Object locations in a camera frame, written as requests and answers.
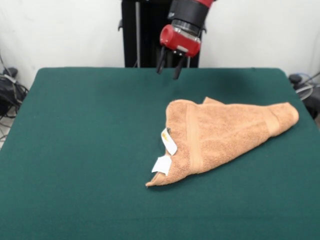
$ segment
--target orange towel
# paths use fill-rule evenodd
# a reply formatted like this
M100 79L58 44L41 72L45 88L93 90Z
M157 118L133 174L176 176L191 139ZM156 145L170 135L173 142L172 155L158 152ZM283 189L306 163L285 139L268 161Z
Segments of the orange towel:
M289 103L223 104L210 98L204 104L173 101L166 109L166 127L178 150L171 156L168 176L157 172L146 186L172 184L212 170L285 132L298 120L297 110Z

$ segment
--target black metal frame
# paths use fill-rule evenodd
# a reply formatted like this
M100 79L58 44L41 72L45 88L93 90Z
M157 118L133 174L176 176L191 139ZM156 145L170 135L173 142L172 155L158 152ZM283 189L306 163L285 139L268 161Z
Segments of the black metal frame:
M161 45L159 37L161 30L171 21L167 19L171 0L123 0L122 1L122 29L124 64L126 68L137 66L137 28L136 28L136 2L140 2L140 63L142 68L155 68L160 56ZM190 68L199 66L200 53L190 60ZM175 68L179 57L173 53L168 54L167 68Z

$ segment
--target black stand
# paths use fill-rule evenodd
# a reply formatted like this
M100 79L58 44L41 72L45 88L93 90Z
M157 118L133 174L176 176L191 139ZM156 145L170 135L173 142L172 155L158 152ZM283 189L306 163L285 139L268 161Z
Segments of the black stand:
M170 24L167 19L171 0L123 0L122 28L126 68L156 68L161 54L160 33ZM183 67L197 68L200 53L184 61ZM175 68L180 57L169 52L164 68Z

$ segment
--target green table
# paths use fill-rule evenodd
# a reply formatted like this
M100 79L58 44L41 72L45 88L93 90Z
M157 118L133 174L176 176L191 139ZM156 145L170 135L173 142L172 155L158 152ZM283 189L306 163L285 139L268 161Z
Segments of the green table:
M41 69L0 152L0 240L319 240L320 134L278 69ZM176 99L300 113L210 172L146 188Z

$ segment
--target towel label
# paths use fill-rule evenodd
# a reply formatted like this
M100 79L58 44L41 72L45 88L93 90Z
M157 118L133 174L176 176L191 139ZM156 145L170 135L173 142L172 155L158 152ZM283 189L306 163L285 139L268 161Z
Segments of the towel label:
M173 156L178 150L177 145L175 144L174 140L170 136L168 129L164 129L161 133L162 142L165 145L167 151Z
M168 155L164 155L162 157L158 157L158 160L155 162L154 167L152 168L152 173L160 172L168 176L169 169L171 167L171 157Z

